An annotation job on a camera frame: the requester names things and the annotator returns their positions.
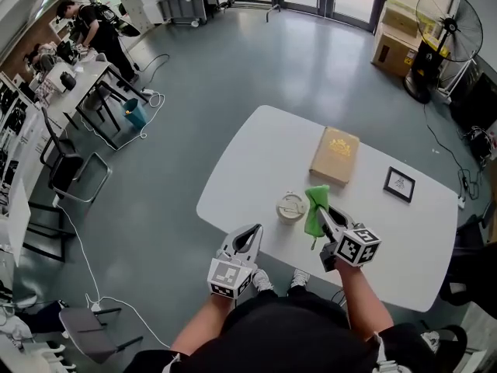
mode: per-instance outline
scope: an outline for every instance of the picture frame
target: picture frame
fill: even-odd
[[[410,176],[390,167],[383,189],[407,203],[411,203],[416,181]]]

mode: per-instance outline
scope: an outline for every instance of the black picture frame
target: black picture frame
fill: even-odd
[[[391,188],[388,186],[390,183],[390,177],[392,173],[397,173],[400,177],[404,178],[407,181],[410,181],[412,183],[412,188],[411,188],[411,193],[409,194],[409,197],[406,197],[403,193],[398,192],[394,188]],[[397,169],[394,169],[393,167],[390,166],[390,169],[388,169],[387,173],[387,178],[385,180],[385,184],[383,185],[383,189],[386,190],[387,192],[391,193],[392,195],[395,195],[396,197],[402,199],[403,201],[407,203],[411,203],[412,200],[412,195],[414,194],[414,186],[416,184],[416,181],[411,178],[410,176],[406,176],[404,173],[398,171]]]

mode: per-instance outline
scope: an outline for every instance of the green cloth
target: green cloth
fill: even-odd
[[[308,217],[305,220],[304,231],[315,238],[321,238],[325,235],[318,222],[318,209],[323,207],[328,211],[328,192],[329,185],[313,186],[305,191],[306,196],[309,198],[310,206]]]

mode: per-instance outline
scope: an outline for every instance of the cardboard box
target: cardboard box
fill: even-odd
[[[405,77],[414,62],[421,43],[417,37],[395,29],[385,23],[378,24],[371,63],[395,75]]]
[[[327,127],[309,171],[344,187],[352,176],[359,143],[355,135]]]
[[[395,0],[388,0],[383,6],[380,23],[399,29],[409,36],[418,35],[418,22],[415,9]]]

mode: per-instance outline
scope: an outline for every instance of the black shirt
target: black shirt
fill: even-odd
[[[78,27],[78,30],[82,32],[83,37],[86,38],[89,27],[95,20],[99,21],[99,29],[97,30],[95,37],[90,41],[90,46],[96,50],[102,50],[105,49],[106,46],[109,46],[117,33],[112,24],[100,18],[95,7],[92,5],[82,5],[78,11],[76,26]]]
[[[437,372],[435,357],[414,326],[394,326],[380,333],[388,360],[413,373]],[[292,305],[274,302],[242,316],[190,357],[180,355],[172,373],[183,372],[348,372],[371,373],[378,344],[364,342],[338,319]],[[142,351],[125,373],[162,373],[177,352]]]

